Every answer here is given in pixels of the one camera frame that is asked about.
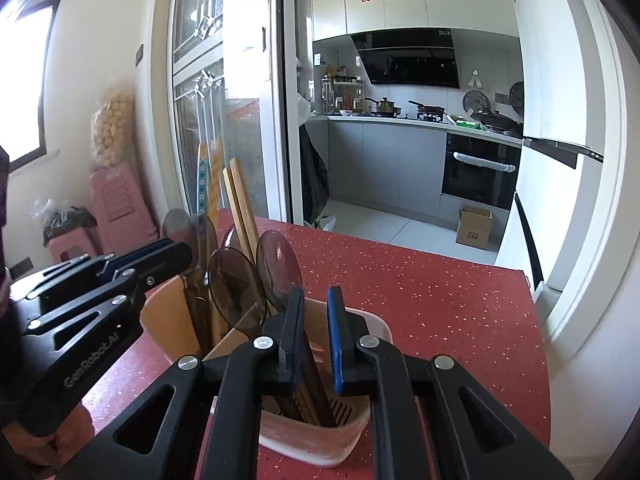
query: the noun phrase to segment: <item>red countertop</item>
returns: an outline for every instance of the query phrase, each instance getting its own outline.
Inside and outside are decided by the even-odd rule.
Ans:
[[[218,234],[231,224],[223,212]],[[550,399],[542,332],[521,272],[472,264],[359,238],[257,219],[290,240],[308,298],[325,300],[340,285],[347,306],[377,314],[408,355],[449,354],[490,390],[543,444],[550,441]],[[151,339],[139,339],[84,399],[99,431],[169,363]],[[372,476],[365,430],[351,455],[333,469],[292,460],[260,447],[265,480]]]

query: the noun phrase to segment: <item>black garment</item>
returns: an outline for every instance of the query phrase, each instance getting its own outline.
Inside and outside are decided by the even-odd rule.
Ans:
[[[312,224],[329,200],[329,174],[304,124],[300,126],[300,170],[303,216]]]

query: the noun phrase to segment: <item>white backsplash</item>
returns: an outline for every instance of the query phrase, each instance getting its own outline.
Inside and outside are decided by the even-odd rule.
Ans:
[[[514,38],[503,40],[498,34],[472,30],[452,30],[452,34],[460,89],[420,85],[372,85],[362,64],[360,67],[356,66],[358,51],[349,36],[315,41],[314,52],[322,53],[326,65],[330,64],[334,71],[344,65],[348,75],[359,76],[364,80],[366,97],[375,100],[387,97],[396,103],[396,107],[402,108],[401,117],[408,114],[409,118],[415,118],[417,111],[415,105],[409,104],[409,100],[430,106],[441,106],[448,114],[468,117],[462,108],[462,97],[469,90],[477,89],[475,86],[469,87],[468,83],[472,78],[472,70],[478,70],[482,82],[481,91],[491,101],[492,110],[522,121],[523,117],[518,115],[511,106],[495,102],[496,92],[508,95],[511,85],[522,81],[522,57],[519,48],[513,43]],[[317,66],[314,69],[316,89],[320,88],[320,80],[326,65]],[[316,98],[316,105],[319,108],[319,93],[316,94]]]

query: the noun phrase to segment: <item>plastic bag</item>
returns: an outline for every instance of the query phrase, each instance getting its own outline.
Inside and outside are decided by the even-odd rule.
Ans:
[[[87,208],[69,206],[66,202],[59,205],[52,199],[45,203],[37,199],[31,211],[31,218],[42,229],[45,247],[56,236],[69,233],[78,227],[91,228],[98,225]]]
[[[133,136],[133,96],[130,85],[119,84],[92,109],[92,157],[98,166],[112,168],[126,158]]]
[[[311,117],[311,104],[298,94],[298,127],[306,123]]]

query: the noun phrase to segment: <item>oven door handle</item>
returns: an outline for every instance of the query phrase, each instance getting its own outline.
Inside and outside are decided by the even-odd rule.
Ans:
[[[514,171],[516,171],[516,167],[513,164],[501,164],[500,162],[494,162],[492,160],[486,160],[485,158],[465,155],[464,153],[454,152],[453,157],[460,162],[471,164],[472,166],[479,166],[480,168],[489,168],[490,170],[501,171],[503,173],[513,173]]]

